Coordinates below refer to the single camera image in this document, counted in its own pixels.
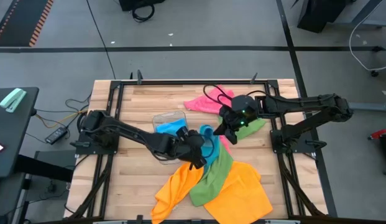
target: red object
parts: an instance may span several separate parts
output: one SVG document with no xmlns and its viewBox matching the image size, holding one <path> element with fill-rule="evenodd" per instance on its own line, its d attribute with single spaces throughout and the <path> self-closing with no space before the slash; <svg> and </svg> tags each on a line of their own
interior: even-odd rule
<svg viewBox="0 0 386 224">
<path fill-rule="evenodd" d="M 377 131 L 375 133 L 372 133 L 370 136 L 372 139 L 379 139 L 379 137 L 386 133 L 386 129 L 382 129 L 380 131 Z"/>
</svg>

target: wooden tabletop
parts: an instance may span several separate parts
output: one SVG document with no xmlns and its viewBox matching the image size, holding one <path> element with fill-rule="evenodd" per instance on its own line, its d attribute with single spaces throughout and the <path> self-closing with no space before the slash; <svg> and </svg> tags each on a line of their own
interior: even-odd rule
<svg viewBox="0 0 386 224">
<path fill-rule="evenodd" d="M 89 110 L 106 109 L 110 82 L 110 80 L 95 81 Z M 298 97 L 294 80 L 280 79 L 278 84 L 282 96 Z M 223 85 L 223 87 L 233 90 L 235 95 L 246 94 L 253 90 L 264 91 L 262 85 Z M 202 85 L 127 85 L 122 97 L 120 120 L 153 132 L 153 116 L 180 110 L 186 114 L 189 129 L 198 129 L 202 124 L 216 128 L 217 115 L 188 111 L 183 105 L 183 101 L 192 100 L 202 94 Z M 115 106 L 116 103 L 113 103 L 112 115 Z M 295 124 L 302 119 L 302 113 L 286 115 L 288 124 Z M 280 169 L 276 154 L 272 152 L 269 135 L 272 127 L 270 120 L 266 122 L 258 132 L 240 140 L 236 145 L 230 144 L 230 149 L 235 161 L 251 164 L 262 176 L 261 184 L 273 205 L 273 211 L 264 218 L 287 218 Z M 303 154 L 295 154 L 294 157 L 301 188 L 319 210 L 327 213 L 315 161 Z M 90 155 L 74 171 L 67 201 L 70 210 L 76 210 L 91 190 L 96 158 L 97 156 Z M 135 220 L 137 215 L 143 215 L 145 220 L 151 219 L 150 211 L 156 203 L 154 195 L 179 166 L 180 164 L 161 165 L 145 146 L 120 138 L 119 150 L 114 156 L 111 171 L 105 220 Z M 297 214 L 295 194 L 291 187 L 290 192 L 294 213 Z M 101 191 L 96 197 L 94 215 L 99 212 L 100 199 Z M 69 215 L 70 212 L 65 211 L 65 217 Z M 204 207 L 194 207 L 190 197 L 187 196 L 172 211 L 168 219 L 213 219 L 213 217 Z"/>
</svg>

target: orange cloth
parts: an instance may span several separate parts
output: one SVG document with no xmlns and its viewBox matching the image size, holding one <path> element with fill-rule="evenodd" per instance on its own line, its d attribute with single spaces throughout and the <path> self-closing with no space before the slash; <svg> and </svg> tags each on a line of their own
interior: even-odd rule
<svg viewBox="0 0 386 224">
<path fill-rule="evenodd" d="M 153 224 L 158 224 L 166 219 L 177 205 L 189 193 L 204 173 L 204 168 L 189 170 L 190 163 L 185 163 L 169 177 L 167 183 L 157 192 L 155 199 L 157 204 L 151 210 Z"/>
<path fill-rule="evenodd" d="M 259 181 L 251 165 L 234 161 L 219 195 L 204 207 L 221 224 L 252 223 L 273 210 Z"/>
</svg>

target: black power adapter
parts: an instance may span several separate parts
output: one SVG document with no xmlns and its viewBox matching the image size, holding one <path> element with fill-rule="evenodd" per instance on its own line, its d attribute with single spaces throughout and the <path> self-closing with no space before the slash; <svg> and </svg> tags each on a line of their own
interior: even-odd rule
<svg viewBox="0 0 386 224">
<path fill-rule="evenodd" d="M 45 142 L 49 144 L 55 144 L 59 139 L 61 139 L 67 133 L 67 128 L 58 128 L 52 134 L 45 138 Z"/>
</svg>

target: table leg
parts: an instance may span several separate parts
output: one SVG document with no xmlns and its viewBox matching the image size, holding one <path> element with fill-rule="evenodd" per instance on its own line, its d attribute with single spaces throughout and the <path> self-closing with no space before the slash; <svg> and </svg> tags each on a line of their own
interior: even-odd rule
<svg viewBox="0 0 386 224">
<path fill-rule="evenodd" d="M 15 164 L 16 172 L 39 175 L 51 179 L 71 182 L 73 171 L 64 167 L 55 166 L 27 156 L 19 155 Z"/>
</svg>

